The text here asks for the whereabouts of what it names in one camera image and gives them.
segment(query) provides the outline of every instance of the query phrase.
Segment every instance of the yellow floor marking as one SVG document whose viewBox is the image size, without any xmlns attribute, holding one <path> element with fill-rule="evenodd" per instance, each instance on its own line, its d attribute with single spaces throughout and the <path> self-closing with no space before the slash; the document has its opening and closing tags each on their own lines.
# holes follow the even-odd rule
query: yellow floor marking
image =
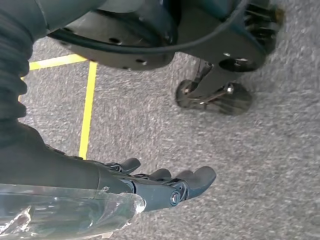
<svg viewBox="0 0 320 240">
<path fill-rule="evenodd" d="M 18 98 L 17 98 L 17 100 L 19 101 L 19 102 L 21 102 L 21 95 L 20 95 Z"/>
<path fill-rule="evenodd" d="M 86 60 L 87 59 L 77 54 L 71 54 L 67 56 L 55 57 L 42 61 L 30 62 L 29 69 L 30 71 L 32 71 L 38 69 L 52 68 L 66 64 L 81 63 L 85 62 Z"/>
<path fill-rule="evenodd" d="M 83 112 L 82 129 L 81 131 L 80 149 L 78 156 L 87 159 L 87 151 L 89 144 L 90 128 L 91 123 L 92 107 L 94 104 L 94 87 L 97 76 L 96 62 L 90 62 L 88 77 L 87 92 L 85 94 L 85 111 Z"/>
</svg>

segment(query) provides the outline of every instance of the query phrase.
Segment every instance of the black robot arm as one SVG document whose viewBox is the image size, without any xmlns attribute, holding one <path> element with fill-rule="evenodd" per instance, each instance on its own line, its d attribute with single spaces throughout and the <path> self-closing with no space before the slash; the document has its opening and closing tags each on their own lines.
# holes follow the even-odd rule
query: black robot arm
<svg viewBox="0 0 320 240">
<path fill-rule="evenodd" d="M 146 202 L 146 211 L 177 206 L 199 196 L 216 178 L 210 167 L 184 171 L 172 178 L 160 169 L 150 175 L 130 175 L 140 163 L 84 161 L 45 145 L 32 127 L 22 124 L 26 94 L 20 78 L 29 72 L 35 41 L 63 28 L 106 0 L 2 0 L 0 6 L 0 183 L 73 189 L 103 189 L 135 193 Z"/>
</svg>

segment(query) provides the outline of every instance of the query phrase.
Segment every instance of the transparent plastic sheet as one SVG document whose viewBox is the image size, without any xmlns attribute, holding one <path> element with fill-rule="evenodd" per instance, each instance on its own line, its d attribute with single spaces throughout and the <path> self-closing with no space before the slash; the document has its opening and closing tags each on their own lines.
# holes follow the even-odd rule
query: transparent plastic sheet
<svg viewBox="0 0 320 240">
<path fill-rule="evenodd" d="M 0 184 L 0 240 L 97 240 L 130 224 L 139 195 Z"/>
</svg>

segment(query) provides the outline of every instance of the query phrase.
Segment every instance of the wire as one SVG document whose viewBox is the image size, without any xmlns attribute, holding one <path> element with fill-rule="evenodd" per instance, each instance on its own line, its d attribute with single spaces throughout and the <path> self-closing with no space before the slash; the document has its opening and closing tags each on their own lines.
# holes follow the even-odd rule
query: wire
<svg viewBox="0 0 320 240">
<path fill-rule="evenodd" d="M 247 5 L 248 5 L 251 0 L 242 0 L 238 6 L 232 12 L 230 17 L 227 18 L 226 21 L 220 24 L 214 31 L 201 37 L 197 40 L 190 41 L 187 43 L 182 43 L 177 45 L 171 45 L 171 46 L 160 46 L 160 47 L 145 47 L 145 46 L 128 46 L 128 45 L 115 45 L 110 43 L 106 43 L 103 41 L 97 41 L 94 39 L 90 39 L 84 36 L 76 35 L 69 31 L 66 31 L 63 29 L 59 29 L 52 33 L 50 33 L 48 36 L 53 39 L 63 41 L 68 44 L 77 45 L 83 48 L 88 48 L 93 50 L 98 50 L 103 52 L 109 52 L 109 53 L 117 53 L 117 54 L 165 54 L 165 53 L 173 53 L 173 52 L 181 52 L 183 50 L 193 48 L 205 42 L 207 42 L 210 39 L 212 39 L 229 27 L 229 25 L 238 16 L 240 16 Z"/>
</svg>

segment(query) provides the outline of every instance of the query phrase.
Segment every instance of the caster wheel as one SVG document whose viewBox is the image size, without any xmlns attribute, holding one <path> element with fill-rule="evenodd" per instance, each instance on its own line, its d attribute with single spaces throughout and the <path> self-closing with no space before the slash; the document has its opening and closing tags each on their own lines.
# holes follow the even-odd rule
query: caster wheel
<svg viewBox="0 0 320 240">
<path fill-rule="evenodd" d="M 182 81 L 176 91 L 177 104 L 183 109 L 216 112 L 229 116 L 238 116 L 248 112 L 253 97 L 239 83 L 232 83 L 226 89 L 226 93 L 208 102 L 201 102 L 188 98 L 188 94 L 196 86 L 191 80 Z"/>
</svg>

